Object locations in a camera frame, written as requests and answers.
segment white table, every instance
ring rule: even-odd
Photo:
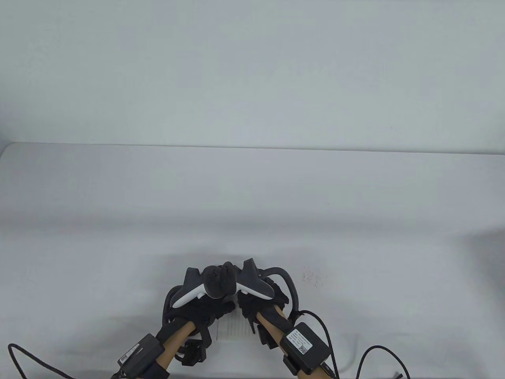
[[[14,144],[0,159],[0,346],[108,377],[160,327],[186,267],[254,257],[326,321],[342,377],[383,344],[413,377],[498,378],[504,246],[504,156]],[[374,352],[363,378],[396,370]],[[247,339],[169,371],[290,377]],[[0,376],[16,377],[6,350]]]

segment black strap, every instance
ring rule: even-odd
[[[195,366],[207,358],[205,347],[202,346],[202,340],[187,340],[178,352],[184,354],[182,358],[178,359],[183,366]]]
[[[176,331],[185,326],[187,322],[187,320],[183,320],[182,318],[175,318],[172,322],[162,326],[158,334],[156,334],[156,339],[160,341],[161,344],[164,344],[168,338],[173,336]]]
[[[266,321],[268,321],[270,324],[274,325],[276,328],[280,329],[284,333],[288,333],[294,328],[291,321],[286,320],[284,317],[282,317],[274,307],[265,308],[260,313],[261,316],[263,316]]]
[[[140,378],[142,379],[167,379],[169,377],[169,373],[161,367],[156,361],[147,368],[142,374],[140,374]]]
[[[195,324],[195,327],[196,327],[196,330],[199,331],[199,333],[200,333],[202,346],[207,349],[212,343],[212,338],[211,338],[211,334],[209,333],[209,328],[206,325],[199,324],[199,323]]]

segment white surface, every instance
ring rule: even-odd
[[[505,2],[0,2],[0,139],[505,151]]]
[[[226,317],[217,320],[217,341],[253,341],[258,342],[258,335],[253,334],[249,321],[242,316],[239,308]]]
[[[504,172],[505,157],[486,155],[11,145],[0,346],[108,377],[160,327],[186,267],[254,257],[285,268],[300,306],[327,322],[344,378],[376,343],[413,377],[503,378]],[[208,356],[170,371],[289,377],[258,341]],[[363,377],[396,370],[376,352]],[[15,377],[6,350],[0,377]]]

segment black glove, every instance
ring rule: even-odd
[[[212,299],[204,295],[201,299],[193,299],[180,308],[169,308],[164,315],[164,319],[172,321],[174,318],[182,318],[192,321],[196,328],[199,326],[209,327],[218,318],[232,312],[235,309],[233,301],[223,301],[223,299]]]
[[[272,323],[282,331],[287,332],[293,328],[293,325],[291,322],[282,317],[274,306],[277,305],[282,310],[286,304],[289,304],[289,299],[273,280],[266,277],[264,281],[273,288],[275,292],[274,298],[272,300],[260,299],[259,297],[251,294],[246,295],[240,291],[237,294],[237,298],[238,306],[242,310],[242,315],[249,320],[253,333],[255,333],[253,322],[259,323],[256,318],[258,312],[260,312],[261,316],[263,316],[268,322]]]

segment black cable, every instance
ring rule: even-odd
[[[123,370],[119,369],[117,373],[112,374],[111,379],[128,379],[128,378],[125,376]]]
[[[338,375],[337,361],[335,359],[335,352],[333,351],[333,345],[331,344],[330,334],[328,333],[328,328],[324,324],[323,320],[321,320],[321,318],[312,311],[303,310],[298,312],[298,314],[299,315],[309,314],[310,316],[315,318],[319,322],[319,324],[321,324],[321,326],[323,327],[324,334],[326,334],[326,339],[328,340],[328,347],[331,350],[331,361],[333,363],[333,371],[335,372],[336,378],[340,379],[340,376]]]
[[[19,350],[20,352],[22,352],[24,355],[26,355],[28,358],[31,358],[33,359],[35,362],[37,362],[39,365],[41,365],[42,367],[44,368],[47,368],[49,371],[52,371],[54,372],[55,374],[58,374],[59,376],[62,376],[64,377],[65,379],[75,379],[73,377],[71,377],[70,375],[68,374],[65,374],[63,371],[61,370],[58,370],[56,367],[52,367],[51,365],[45,363],[43,360],[37,358],[35,355],[33,355],[32,353],[30,353],[29,351],[23,349],[21,346],[19,345],[16,345],[16,344],[9,344],[7,346],[7,350],[9,351],[9,355],[11,356],[11,359],[12,359],[12,362],[14,363],[14,365],[16,366],[16,368],[18,369],[18,372],[19,372],[19,375],[21,375],[21,378],[23,379],[28,379],[25,375],[25,373],[23,372],[23,369],[21,368],[21,366],[19,365],[19,362],[18,360],[16,359],[15,355],[14,355],[14,349],[17,349]]]
[[[296,287],[294,286],[291,276],[289,276],[286,270],[280,267],[270,267],[265,270],[258,270],[258,273],[262,276],[279,275],[284,279],[284,282],[289,289],[292,301],[291,312],[289,313],[288,319],[294,323],[300,316],[300,313],[298,312],[298,292],[296,291]]]
[[[336,360],[335,360],[335,352],[333,351],[333,346],[331,344],[331,340],[330,340],[330,334],[328,333],[328,328],[326,327],[326,325],[324,324],[323,320],[318,316],[316,315],[314,312],[311,312],[311,311],[307,311],[307,310],[303,310],[303,311],[300,311],[299,312],[299,315],[303,315],[303,314],[308,314],[310,316],[312,316],[313,318],[315,318],[319,324],[321,324],[321,326],[323,327],[323,330],[324,330],[324,333],[326,334],[326,339],[328,340],[328,347],[330,348],[331,350],[331,360],[333,362],[333,369],[335,370],[335,376],[337,377],[337,379],[340,379],[340,376],[338,374],[338,368],[337,368],[337,363],[336,363]],[[363,367],[363,362],[365,361],[365,358],[367,357],[368,353],[370,353],[372,350],[374,349],[382,349],[384,351],[387,351],[389,354],[391,354],[391,356],[397,360],[397,362],[400,364],[400,366],[402,367],[403,371],[405,372],[405,376],[407,377],[407,379],[411,379],[410,378],[410,374],[409,374],[409,371],[407,370],[407,367],[405,366],[405,364],[401,361],[400,358],[398,358],[398,356],[393,353],[391,350],[389,350],[387,347],[384,347],[384,346],[381,346],[381,345],[374,345],[374,346],[371,346],[369,347],[364,353],[363,355],[361,356],[361,360],[360,360],[360,364],[358,365],[358,370],[356,371],[356,379],[360,379],[360,374],[361,374],[361,369]],[[399,375],[397,376],[395,379],[400,379],[401,377],[403,377],[403,375]]]
[[[400,364],[400,366],[403,368],[403,371],[405,372],[405,376],[407,377],[407,379],[410,379],[409,371],[407,370],[407,367],[403,364],[403,362],[401,361],[401,359],[398,358],[398,356],[395,353],[393,353],[391,350],[389,350],[387,347],[384,347],[384,346],[381,346],[381,345],[370,346],[363,353],[363,355],[361,356],[360,364],[358,366],[358,370],[356,371],[356,379],[360,379],[361,367],[363,366],[363,362],[365,361],[365,358],[366,358],[367,354],[370,353],[374,349],[382,349],[382,350],[387,351],[389,354],[391,354],[393,356],[393,358],[396,359],[397,362]]]

